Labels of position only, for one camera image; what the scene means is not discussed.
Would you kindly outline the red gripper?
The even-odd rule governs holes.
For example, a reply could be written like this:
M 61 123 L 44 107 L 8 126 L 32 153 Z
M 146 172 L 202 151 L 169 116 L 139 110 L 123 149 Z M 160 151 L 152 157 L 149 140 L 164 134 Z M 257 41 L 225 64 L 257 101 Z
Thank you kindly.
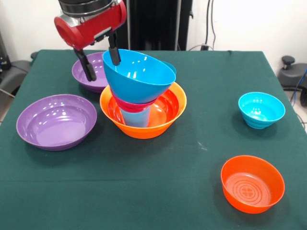
M 65 41 L 74 49 L 88 81 L 96 81 L 92 64 L 83 48 L 108 36 L 109 52 L 113 65 L 121 62 L 117 34 L 114 32 L 127 18 L 122 0 L 60 0 L 61 15 L 55 17 L 55 27 Z

